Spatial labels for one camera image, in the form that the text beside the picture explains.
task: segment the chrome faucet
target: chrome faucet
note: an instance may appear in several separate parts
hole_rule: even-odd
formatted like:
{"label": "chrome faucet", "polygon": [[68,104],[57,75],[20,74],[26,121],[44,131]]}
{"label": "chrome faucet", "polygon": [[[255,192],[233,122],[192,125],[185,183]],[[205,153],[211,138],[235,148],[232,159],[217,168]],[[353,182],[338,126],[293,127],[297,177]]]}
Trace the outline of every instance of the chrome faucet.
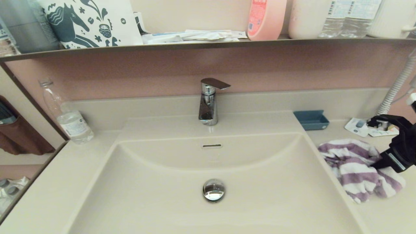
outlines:
{"label": "chrome faucet", "polygon": [[218,123],[217,102],[215,88],[224,90],[231,85],[214,78],[201,80],[201,104],[199,106],[199,120],[203,125],[213,126]]}

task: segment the brown cloth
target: brown cloth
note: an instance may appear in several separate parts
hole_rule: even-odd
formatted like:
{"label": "brown cloth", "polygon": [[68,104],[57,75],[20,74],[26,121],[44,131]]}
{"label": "brown cloth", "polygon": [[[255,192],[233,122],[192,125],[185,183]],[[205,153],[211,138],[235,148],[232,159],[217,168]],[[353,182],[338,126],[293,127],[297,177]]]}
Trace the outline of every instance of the brown cloth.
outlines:
{"label": "brown cloth", "polygon": [[0,124],[0,148],[4,151],[17,154],[52,153],[55,149],[49,144],[3,97],[0,101],[17,117],[11,124]]}

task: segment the towel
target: towel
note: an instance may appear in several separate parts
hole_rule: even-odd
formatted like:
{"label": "towel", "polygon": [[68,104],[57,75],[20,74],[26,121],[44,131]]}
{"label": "towel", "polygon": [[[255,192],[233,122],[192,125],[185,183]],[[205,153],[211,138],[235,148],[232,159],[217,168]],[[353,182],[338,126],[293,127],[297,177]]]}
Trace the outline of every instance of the towel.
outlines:
{"label": "towel", "polygon": [[376,194],[390,198],[406,186],[393,168],[371,167],[381,159],[374,146],[355,139],[334,140],[318,147],[347,194],[358,204]]}

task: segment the blue soap dish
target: blue soap dish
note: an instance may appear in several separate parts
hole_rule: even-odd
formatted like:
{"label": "blue soap dish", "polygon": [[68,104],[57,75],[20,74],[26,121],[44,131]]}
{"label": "blue soap dish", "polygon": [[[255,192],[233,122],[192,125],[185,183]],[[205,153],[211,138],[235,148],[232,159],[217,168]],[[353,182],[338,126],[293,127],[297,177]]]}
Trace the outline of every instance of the blue soap dish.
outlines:
{"label": "blue soap dish", "polygon": [[323,130],[329,125],[323,110],[294,111],[293,114],[306,131]]}

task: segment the faucet lever handle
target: faucet lever handle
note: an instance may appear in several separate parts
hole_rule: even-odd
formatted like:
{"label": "faucet lever handle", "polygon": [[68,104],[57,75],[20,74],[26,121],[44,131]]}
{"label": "faucet lever handle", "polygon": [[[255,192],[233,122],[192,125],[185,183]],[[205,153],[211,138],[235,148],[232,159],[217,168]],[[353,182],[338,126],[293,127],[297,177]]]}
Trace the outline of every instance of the faucet lever handle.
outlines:
{"label": "faucet lever handle", "polygon": [[214,78],[205,78],[201,80],[202,93],[205,95],[215,94],[215,88],[224,90],[231,85]]}

